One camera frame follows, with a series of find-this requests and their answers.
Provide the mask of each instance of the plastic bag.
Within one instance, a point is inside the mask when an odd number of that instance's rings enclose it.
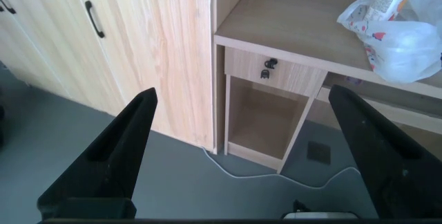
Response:
[[[338,23],[364,42],[373,71],[388,82],[410,83],[442,67],[442,0],[408,0],[395,21],[363,21],[373,0],[357,0]]]

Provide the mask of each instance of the cabinet door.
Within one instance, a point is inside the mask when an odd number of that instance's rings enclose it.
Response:
[[[8,11],[0,12],[0,60],[19,80],[51,93],[70,97]]]
[[[116,114],[124,108],[80,0],[5,0],[73,100]]]
[[[212,149],[210,0],[91,1],[126,102],[154,86],[153,129]]]

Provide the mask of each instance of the desk drawer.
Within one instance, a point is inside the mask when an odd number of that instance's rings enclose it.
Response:
[[[234,48],[226,47],[225,54],[224,71],[227,75],[300,95],[315,96],[327,75],[327,71],[280,59],[274,69],[269,69],[264,63],[270,57]],[[268,79],[261,78],[261,71],[264,69],[270,72]]]

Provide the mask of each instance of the gray floor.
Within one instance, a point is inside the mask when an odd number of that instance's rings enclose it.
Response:
[[[0,223],[36,223],[37,198],[113,119],[17,81],[0,71],[7,116],[1,123]],[[331,146],[331,165],[306,159],[309,140]],[[213,156],[240,176],[275,171],[235,156]],[[340,132],[308,122],[283,174],[321,186],[355,166]],[[235,179],[197,147],[151,132],[133,202],[138,218],[280,218],[295,199],[316,211],[351,211],[376,217],[361,177],[346,171],[324,189],[307,189],[283,178]]]

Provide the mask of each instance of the desk surface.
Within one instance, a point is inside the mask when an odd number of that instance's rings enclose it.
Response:
[[[392,84],[371,70],[362,42],[336,23],[354,1],[241,0],[215,43],[442,99],[442,73]]]

